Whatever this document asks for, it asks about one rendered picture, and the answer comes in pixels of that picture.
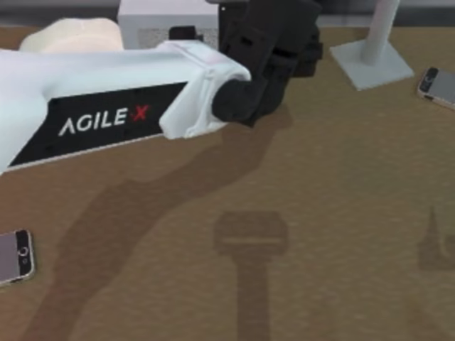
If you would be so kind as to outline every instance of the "white stand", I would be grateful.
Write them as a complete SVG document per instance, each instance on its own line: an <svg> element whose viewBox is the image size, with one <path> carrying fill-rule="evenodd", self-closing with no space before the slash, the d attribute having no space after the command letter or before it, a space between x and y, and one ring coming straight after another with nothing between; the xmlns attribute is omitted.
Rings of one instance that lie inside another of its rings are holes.
<svg viewBox="0 0 455 341"><path fill-rule="evenodd" d="M357 90L414 76L414 71L389 43L399 6L400 0L378 0L368 37L330 49Z"/></svg>

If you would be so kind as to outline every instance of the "white rounded object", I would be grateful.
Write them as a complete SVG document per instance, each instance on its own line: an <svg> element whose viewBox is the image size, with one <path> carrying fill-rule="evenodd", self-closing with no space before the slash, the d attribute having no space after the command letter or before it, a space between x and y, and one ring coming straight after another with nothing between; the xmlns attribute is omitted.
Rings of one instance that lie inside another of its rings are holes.
<svg viewBox="0 0 455 341"><path fill-rule="evenodd" d="M124 50L120 27L106 18L65 18L26 37L23 52L77 53Z"/></svg>

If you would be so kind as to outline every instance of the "brown tabletop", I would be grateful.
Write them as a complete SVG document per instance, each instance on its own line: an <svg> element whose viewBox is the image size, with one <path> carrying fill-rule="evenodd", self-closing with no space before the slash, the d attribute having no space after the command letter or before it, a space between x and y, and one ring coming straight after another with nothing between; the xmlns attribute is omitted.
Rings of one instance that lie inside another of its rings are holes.
<svg viewBox="0 0 455 341"><path fill-rule="evenodd" d="M0 291L0 340L455 340L455 112L415 94L454 38L395 29L417 76L364 92L326 52L254 130L4 174L38 270Z"/></svg>

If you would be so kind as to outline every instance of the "smartphone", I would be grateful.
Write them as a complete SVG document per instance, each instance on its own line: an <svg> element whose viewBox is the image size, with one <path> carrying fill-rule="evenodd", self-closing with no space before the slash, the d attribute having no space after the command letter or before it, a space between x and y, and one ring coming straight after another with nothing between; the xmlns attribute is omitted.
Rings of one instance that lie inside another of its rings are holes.
<svg viewBox="0 0 455 341"><path fill-rule="evenodd" d="M417 94L443 107L455 110L455 73L429 68L419 83Z"/></svg>
<svg viewBox="0 0 455 341"><path fill-rule="evenodd" d="M0 234L0 286L22 281L35 273L31 233Z"/></svg>

